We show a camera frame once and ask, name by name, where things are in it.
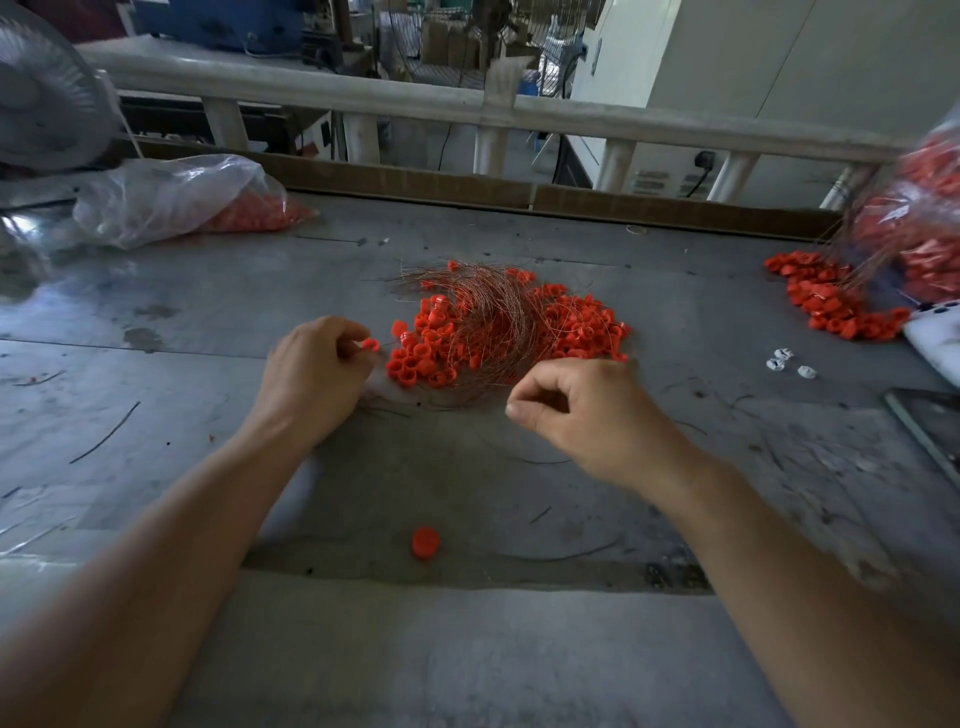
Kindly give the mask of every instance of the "left hand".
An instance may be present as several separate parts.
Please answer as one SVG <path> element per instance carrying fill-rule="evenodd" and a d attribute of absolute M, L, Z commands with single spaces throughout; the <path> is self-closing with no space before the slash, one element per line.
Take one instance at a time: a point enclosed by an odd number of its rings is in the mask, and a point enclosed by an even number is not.
<path fill-rule="evenodd" d="M 349 417 L 376 354 L 356 342 L 367 327 L 340 316 L 300 324 L 280 339 L 263 372 L 260 393 L 237 433 L 279 437 L 305 455 Z"/>

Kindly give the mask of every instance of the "metal frame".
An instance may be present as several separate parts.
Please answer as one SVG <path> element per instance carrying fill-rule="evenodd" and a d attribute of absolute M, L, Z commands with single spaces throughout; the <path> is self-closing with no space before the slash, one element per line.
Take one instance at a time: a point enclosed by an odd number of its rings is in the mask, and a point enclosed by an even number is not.
<path fill-rule="evenodd" d="M 492 104 L 489 88 L 406 84 L 229 60 L 137 54 L 103 43 L 79 50 L 91 65 L 105 69 L 119 88 L 200 96 L 211 128 L 222 131 L 221 140 L 230 148 L 242 148 L 244 141 L 233 133 L 239 131 L 234 123 L 239 117 L 237 101 L 335 109 L 348 127 L 348 158 L 364 163 L 379 162 L 376 135 L 369 133 L 376 116 L 476 125 L 474 172 L 490 176 L 500 174 L 504 149 L 498 141 L 509 129 L 577 134 L 608 139 L 596 186 L 603 192 L 623 189 L 636 144 L 645 142 L 730 152 L 708 197 L 718 203 L 735 202 L 760 155 L 846 162 L 843 176 L 822 204 L 838 209 L 845 194 L 862 188 L 881 165 L 913 143 L 899 136 L 812 124 L 537 96 Z"/>

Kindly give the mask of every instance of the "metal table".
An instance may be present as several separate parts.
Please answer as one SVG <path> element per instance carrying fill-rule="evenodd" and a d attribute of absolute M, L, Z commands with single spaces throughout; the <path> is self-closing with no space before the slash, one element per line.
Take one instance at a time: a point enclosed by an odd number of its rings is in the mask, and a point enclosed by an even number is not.
<path fill-rule="evenodd" d="M 71 255 L 42 279 L 0 255 L 0 627 L 235 430 L 280 335 L 343 313 L 386 340 L 416 304 L 379 279 L 449 258 L 612 305 L 695 442 L 933 628 L 960 623 L 960 497 L 879 398 L 946 383 L 905 344 L 806 328 L 760 266 L 783 245 L 302 200 L 320 217 L 288 234 Z M 769 371 L 781 346 L 820 376 Z M 715 597 L 649 593 L 682 591 L 691 559 L 656 510 L 513 427 L 502 395 L 424 394 L 377 373 L 300 469 L 169 725 L 789 725 Z M 444 538 L 428 564 L 422 523 Z"/>
<path fill-rule="evenodd" d="M 960 584 L 960 497 L 879 399 L 890 386 L 948 385 L 906 344 L 806 328 L 760 266 L 784 244 L 303 200 L 320 215 L 289 233 L 76 254 L 44 280 L 4 277 L 0 551 L 43 534 L 19 550 L 84 559 L 236 429 L 280 335 L 340 313 L 386 341 L 417 305 L 381 279 L 456 258 L 528 267 L 615 308 L 670 417 L 867 582 Z M 782 346 L 819 377 L 768 370 Z M 452 412 L 428 397 L 378 370 L 360 410 L 300 469 L 249 566 L 462 587 L 689 586 L 692 555 L 661 514 L 511 425 L 504 394 Z M 408 554 L 425 523 L 444 537 L 426 567 Z M 666 585 L 651 583 L 650 564 Z"/>

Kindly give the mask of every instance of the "clear plastic bag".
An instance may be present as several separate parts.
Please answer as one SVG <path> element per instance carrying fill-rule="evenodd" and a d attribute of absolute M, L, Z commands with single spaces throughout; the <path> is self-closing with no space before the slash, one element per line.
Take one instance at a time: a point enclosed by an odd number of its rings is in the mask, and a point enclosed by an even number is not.
<path fill-rule="evenodd" d="M 83 184 L 73 208 L 87 242 L 125 250 L 193 231 L 278 231 L 314 214 L 237 155 L 129 159 Z"/>
<path fill-rule="evenodd" d="M 861 279 L 892 272 L 918 303 L 960 298 L 960 105 L 900 158 L 887 188 L 857 211 L 851 238 Z"/>

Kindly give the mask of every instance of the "power cable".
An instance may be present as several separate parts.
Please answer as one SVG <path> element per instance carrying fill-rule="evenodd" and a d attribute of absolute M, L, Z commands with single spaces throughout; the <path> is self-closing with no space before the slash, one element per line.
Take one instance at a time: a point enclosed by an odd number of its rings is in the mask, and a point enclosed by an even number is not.
<path fill-rule="evenodd" d="M 464 31 L 464 56 L 460 59 L 460 75 L 457 77 L 457 84 L 454 88 L 460 88 L 460 83 L 464 79 L 464 66 L 467 65 L 467 50 L 469 48 L 468 43 L 467 29 Z M 444 145 L 440 148 L 440 161 L 437 162 L 437 171 L 440 172 L 440 168 L 444 166 L 444 152 L 446 151 L 446 142 L 450 140 L 450 132 L 453 131 L 453 122 L 451 121 L 446 127 L 446 136 L 444 137 Z"/>
<path fill-rule="evenodd" d="M 710 173 L 711 170 L 712 170 L 712 167 L 704 170 L 704 174 L 701 175 L 699 180 L 697 180 L 697 183 L 693 185 L 693 187 L 690 189 L 689 192 L 686 193 L 686 196 L 688 198 L 693 197 L 693 193 L 696 192 L 698 189 L 700 189 L 700 185 L 704 183 L 704 180 L 707 178 L 707 175 Z"/>

